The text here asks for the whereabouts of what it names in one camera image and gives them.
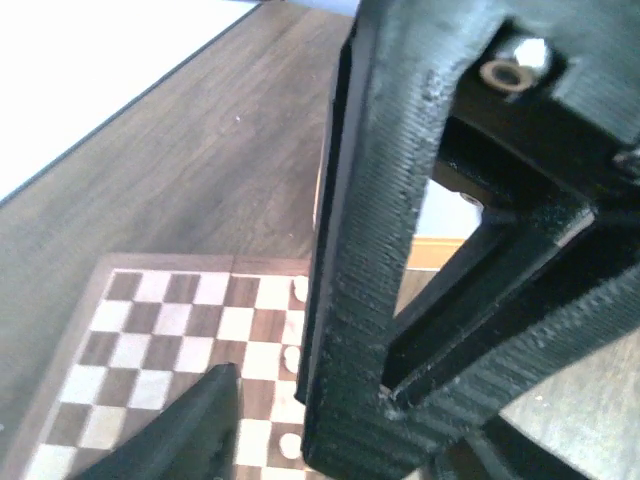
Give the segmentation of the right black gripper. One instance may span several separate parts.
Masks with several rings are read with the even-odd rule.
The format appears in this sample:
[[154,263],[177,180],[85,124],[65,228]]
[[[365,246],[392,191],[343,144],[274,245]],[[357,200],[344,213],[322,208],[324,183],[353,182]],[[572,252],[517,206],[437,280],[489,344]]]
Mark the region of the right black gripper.
[[567,195],[635,210],[639,145],[635,1],[438,1],[435,54],[466,53],[434,169],[502,208]]

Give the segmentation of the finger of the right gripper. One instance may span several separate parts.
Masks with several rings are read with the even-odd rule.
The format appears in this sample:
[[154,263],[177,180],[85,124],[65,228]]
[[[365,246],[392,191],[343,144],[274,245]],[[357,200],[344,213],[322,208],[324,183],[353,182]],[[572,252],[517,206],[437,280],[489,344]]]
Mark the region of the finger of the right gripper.
[[[639,325],[639,206],[502,208],[434,178],[466,53],[438,1],[364,1],[339,58],[296,396],[332,478],[573,478],[499,413]],[[428,184],[479,225],[436,270],[406,262]]]

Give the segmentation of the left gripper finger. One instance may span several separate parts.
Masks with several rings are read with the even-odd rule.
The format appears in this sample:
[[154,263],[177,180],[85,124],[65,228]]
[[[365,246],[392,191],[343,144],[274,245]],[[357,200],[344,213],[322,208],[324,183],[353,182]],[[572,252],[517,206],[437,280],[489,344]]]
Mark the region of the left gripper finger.
[[241,396],[238,370],[219,364],[163,413],[77,479],[232,479]]

